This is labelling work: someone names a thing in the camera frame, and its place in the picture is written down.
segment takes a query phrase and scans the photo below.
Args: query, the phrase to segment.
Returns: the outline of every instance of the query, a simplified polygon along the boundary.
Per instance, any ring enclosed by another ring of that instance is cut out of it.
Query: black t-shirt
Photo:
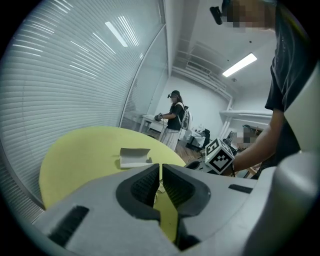
[[[184,118],[184,109],[180,104],[176,104],[174,107],[170,108],[170,114],[176,114],[176,117],[174,119],[168,120],[168,128],[176,131],[181,130],[181,125],[178,116],[180,117],[180,120]]]
[[[287,18],[287,10],[276,7],[275,34],[277,45],[271,65],[271,88],[265,105],[268,110],[285,112],[309,79],[316,58],[312,56],[307,40]],[[300,150],[298,141],[287,120],[284,120],[274,160],[270,166]]]

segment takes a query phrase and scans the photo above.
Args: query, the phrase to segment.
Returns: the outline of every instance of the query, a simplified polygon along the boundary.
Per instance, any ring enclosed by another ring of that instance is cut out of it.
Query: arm
[[[263,130],[250,147],[235,156],[233,161],[235,172],[257,165],[276,152],[283,121],[284,113],[274,109],[267,128]],[[223,175],[230,175],[231,173],[231,168],[228,168],[223,172]]]
[[[180,113],[180,111],[183,110],[182,106],[175,105],[172,112],[168,114],[163,114],[162,118],[164,119],[175,119],[176,116]]]
[[[163,119],[175,119],[176,116],[177,116],[177,115],[174,114],[174,113],[172,113],[172,114],[168,113],[168,114],[163,114],[163,115],[162,115],[162,118],[163,118]]]

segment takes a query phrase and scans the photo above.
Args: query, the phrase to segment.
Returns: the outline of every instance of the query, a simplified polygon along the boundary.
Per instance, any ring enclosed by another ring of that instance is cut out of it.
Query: round table
[[[152,162],[184,166],[185,162],[169,147],[142,133],[109,126],[73,130],[59,138],[42,162],[39,186],[43,204],[49,208],[88,181],[127,171],[120,169],[120,148],[150,149]],[[177,211],[167,193],[159,194],[154,208],[160,211],[160,227],[174,240]]]

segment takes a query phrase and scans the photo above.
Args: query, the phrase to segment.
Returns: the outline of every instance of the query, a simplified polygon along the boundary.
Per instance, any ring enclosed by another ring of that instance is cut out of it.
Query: backpack
[[[182,107],[182,109],[184,110],[184,114],[183,114],[183,118],[182,120],[180,120],[180,116],[178,116],[179,122],[180,122],[180,126],[182,129],[184,130],[190,130],[191,128],[191,123],[192,123],[192,115],[188,110],[188,107],[186,107],[185,105],[183,105],[181,102],[178,102],[176,105],[180,105]]]

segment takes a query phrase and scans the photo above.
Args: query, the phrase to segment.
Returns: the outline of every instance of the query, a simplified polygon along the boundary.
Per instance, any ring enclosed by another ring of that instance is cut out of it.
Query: white paper
[[[143,167],[152,164],[151,157],[148,158],[149,148],[124,148],[120,149],[120,168],[128,169]]]

